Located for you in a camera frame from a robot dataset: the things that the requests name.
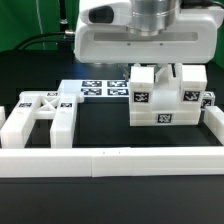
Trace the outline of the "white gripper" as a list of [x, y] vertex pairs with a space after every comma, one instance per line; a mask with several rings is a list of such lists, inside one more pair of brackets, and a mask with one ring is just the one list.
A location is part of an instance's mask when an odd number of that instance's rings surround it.
[[[83, 63], [206, 63], [223, 23], [224, 9], [209, 2], [80, 0], [74, 53]], [[177, 90], [175, 65], [158, 65], [155, 84]]]

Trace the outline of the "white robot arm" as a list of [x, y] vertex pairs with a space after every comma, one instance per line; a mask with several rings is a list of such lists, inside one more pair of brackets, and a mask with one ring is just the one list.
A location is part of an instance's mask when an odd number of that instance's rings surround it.
[[204, 64], [223, 23], [215, 0], [80, 0], [74, 53], [82, 63]]

